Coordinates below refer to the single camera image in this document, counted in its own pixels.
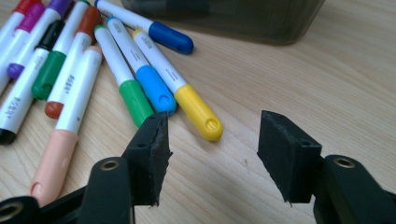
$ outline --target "marker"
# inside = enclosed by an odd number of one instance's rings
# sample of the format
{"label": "marker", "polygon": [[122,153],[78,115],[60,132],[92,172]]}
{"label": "marker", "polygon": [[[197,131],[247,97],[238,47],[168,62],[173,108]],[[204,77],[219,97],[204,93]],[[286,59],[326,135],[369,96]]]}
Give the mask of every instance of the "marker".
{"label": "marker", "polygon": [[22,73],[24,66],[32,57],[35,46],[46,32],[51,23],[61,20],[64,17],[72,0],[51,0],[44,10],[43,15],[33,27],[29,38],[25,39],[21,49],[19,49],[10,61],[7,73],[8,76],[17,79]]}
{"label": "marker", "polygon": [[31,30],[43,14],[44,9],[45,7],[41,3],[31,5],[21,23],[15,27],[14,34],[10,38],[11,41],[4,40],[4,42],[0,43],[2,50],[0,54],[0,93],[3,92],[9,82],[7,67],[11,58],[15,55],[17,49],[21,47],[23,41],[29,38]]}
{"label": "marker", "polygon": [[67,52],[73,43],[78,25],[81,23],[82,17],[90,5],[85,0],[79,0],[73,6],[61,35],[38,72],[38,76],[33,84],[32,94],[37,100],[46,101],[49,98],[52,87],[66,59]]}
{"label": "marker", "polygon": [[22,22],[29,8],[37,3],[41,3],[41,0],[21,0],[18,5],[14,8],[8,20],[2,26],[0,30],[0,47],[3,49],[8,45],[8,40],[12,38],[15,29]]}
{"label": "marker", "polygon": [[153,40],[179,53],[189,54],[194,48],[191,38],[158,21],[151,21],[106,0],[96,0],[95,6],[105,16],[117,17],[124,24],[135,30],[144,30]]}
{"label": "marker", "polygon": [[30,194],[37,198],[40,206],[55,201],[62,190],[101,61],[100,48],[90,46],[78,63],[79,76],[50,134],[30,189]]}
{"label": "marker", "polygon": [[34,100],[30,88],[62,28],[64,28],[63,21],[55,21],[48,27],[35,48],[32,59],[0,108],[0,145],[9,145],[14,141]]}
{"label": "marker", "polygon": [[125,59],[134,70],[135,78],[140,83],[154,109],[157,112],[167,112],[169,115],[175,113],[177,104],[174,96],[157,71],[149,65],[149,62],[132,40],[131,35],[122,22],[115,17],[109,17],[107,19],[107,27],[119,45]]}
{"label": "marker", "polygon": [[88,7],[78,26],[77,33],[67,53],[55,85],[49,94],[45,108],[45,113],[48,117],[57,119],[61,115],[70,88],[73,86],[76,74],[78,74],[78,70],[75,68],[76,63],[82,57],[84,50],[90,46],[94,40],[93,29],[99,24],[100,20],[101,14],[99,10],[96,7]]}
{"label": "marker", "polygon": [[120,95],[128,108],[132,120],[137,127],[140,127],[147,117],[154,114],[149,101],[139,83],[134,80],[134,75],[132,75],[108,29],[103,25],[98,25],[95,27],[94,33],[108,66],[117,81]]}
{"label": "marker", "polygon": [[201,96],[191,85],[187,84],[146,32],[136,30],[133,38],[201,135],[209,141],[219,140],[223,133],[223,126]]}

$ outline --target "wooden table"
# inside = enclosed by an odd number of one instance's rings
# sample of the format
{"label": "wooden table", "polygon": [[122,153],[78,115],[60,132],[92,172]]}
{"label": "wooden table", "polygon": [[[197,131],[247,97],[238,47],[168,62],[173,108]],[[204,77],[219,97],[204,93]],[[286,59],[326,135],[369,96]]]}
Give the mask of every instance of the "wooden table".
{"label": "wooden table", "polygon": [[[16,4],[0,2],[0,25]],[[391,0],[328,0],[303,39],[289,46],[179,29],[193,39],[194,53],[161,49],[220,117],[224,134],[206,141],[179,108],[169,119],[174,155],[160,206],[136,207],[136,220],[315,223],[314,198],[284,203],[256,155],[262,110],[287,116],[323,145],[322,156],[354,158],[383,189],[396,192],[394,22]],[[56,123],[44,108],[35,101],[15,142],[0,147],[0,201],[29,193]],[[85,186],[92,166],[119,156],[136,130],[103,61],[62,195]]]}

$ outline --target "peach marker cap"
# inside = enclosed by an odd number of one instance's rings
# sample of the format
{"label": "peach marker cap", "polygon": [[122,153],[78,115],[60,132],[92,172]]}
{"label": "peach marker cap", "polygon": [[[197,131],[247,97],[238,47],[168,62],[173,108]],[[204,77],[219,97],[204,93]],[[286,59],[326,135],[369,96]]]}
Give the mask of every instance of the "peach marker cap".
{"label": "peach marker cap", "polygon": [[78,135],[67,130],[55,129],[50,134],[30,189],[40,206],[55,201],[61,193],[77,141]]}

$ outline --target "blue marker cap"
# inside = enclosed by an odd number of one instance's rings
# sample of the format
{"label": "blue marker cap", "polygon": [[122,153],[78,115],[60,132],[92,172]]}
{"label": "blue marker cap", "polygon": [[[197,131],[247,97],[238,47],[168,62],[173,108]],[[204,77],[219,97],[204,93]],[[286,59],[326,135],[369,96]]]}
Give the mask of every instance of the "blue marker cap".
{"label": "blue marker cap", "polygon": [[108,17],[107,20],[106,20],[106,24],[108,24],[109,21],[111,21],[111,20],[113,20],[113,19],[116,19],[116,18],[117,18],[117,17],[114,17],[114,16]]}
{"label": "blue marker cap", "polygon": [[183,54],[189,54],[194,49],[191,38],[158,21],[150,25],[148,35],[154,41]]}
{"label": "blue marker cap", "polygon": [[169,115],[175,113],[176,100],[152,66],[145,65],[139,68],[136,80],[157,112],[167,112]]}

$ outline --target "black container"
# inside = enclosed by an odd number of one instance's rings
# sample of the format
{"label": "black container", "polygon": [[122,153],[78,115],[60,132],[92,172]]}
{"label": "black container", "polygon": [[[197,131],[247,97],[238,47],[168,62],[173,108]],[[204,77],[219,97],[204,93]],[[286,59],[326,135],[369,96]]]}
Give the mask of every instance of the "black container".
{"label": "black container", "polygon": [[156,21],[286,45],[299,40],[324,0],[121,0]]}

